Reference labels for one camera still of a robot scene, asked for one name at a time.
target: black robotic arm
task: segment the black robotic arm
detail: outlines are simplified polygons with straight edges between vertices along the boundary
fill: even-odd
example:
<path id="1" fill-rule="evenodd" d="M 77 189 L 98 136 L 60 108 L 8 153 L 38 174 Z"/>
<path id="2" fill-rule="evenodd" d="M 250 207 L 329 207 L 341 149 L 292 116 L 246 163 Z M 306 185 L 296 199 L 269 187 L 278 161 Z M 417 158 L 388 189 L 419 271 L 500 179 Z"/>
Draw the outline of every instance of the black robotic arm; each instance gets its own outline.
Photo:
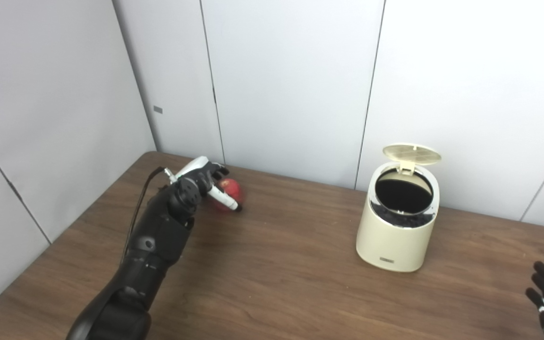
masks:
<path id="1" fill-rule="evenodd" d="M 151 325 L 148 310 L 167 270 L 184 250 L 196 207 L 214 188 L 214 180 L 228 174 L 224 166 L 208 160 L 199 165 L 192 164 L 177 177 L 166 170 L 172 184 L 150 200 L 129 236 L 119 269 L 77 317 L 67 340 L 146 338 Z"/>

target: wooden table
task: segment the wooden table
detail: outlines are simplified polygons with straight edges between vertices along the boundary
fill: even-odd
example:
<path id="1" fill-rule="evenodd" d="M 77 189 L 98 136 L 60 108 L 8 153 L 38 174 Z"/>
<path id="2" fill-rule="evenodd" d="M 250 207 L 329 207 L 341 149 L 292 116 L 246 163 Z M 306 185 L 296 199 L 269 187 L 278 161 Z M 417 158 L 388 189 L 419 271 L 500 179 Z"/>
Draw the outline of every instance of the wooden table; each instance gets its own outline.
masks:
<path id="1" fill-rule="evenodd" d="M 129 168 L 2 293 L 0 340 L 64 339 L 117 269 L 145 177 L 187 162 L 146 153 Z M 393 273 L 356 254 L 364 192 L 230 169 L 244 211 L 200 208 L 149 340 L 543 339 L 523 292 L 544 227 L 441 208 L 423 268 Z"/>

